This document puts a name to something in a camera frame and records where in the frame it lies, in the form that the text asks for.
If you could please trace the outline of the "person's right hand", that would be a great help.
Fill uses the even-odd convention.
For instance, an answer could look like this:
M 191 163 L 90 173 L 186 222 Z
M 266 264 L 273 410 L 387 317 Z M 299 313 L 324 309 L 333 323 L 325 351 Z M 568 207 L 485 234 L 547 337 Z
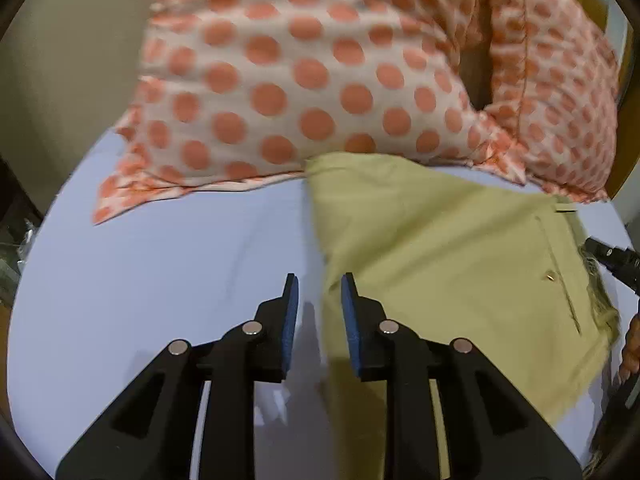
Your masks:
M 626 382 L 632 375 L 638 374 L 640 368 L 640 318 L 636 314 L 629 324 L 625 336 L 625 344 L 622 350 L 622 362 L 620 363 L 621 382 Z

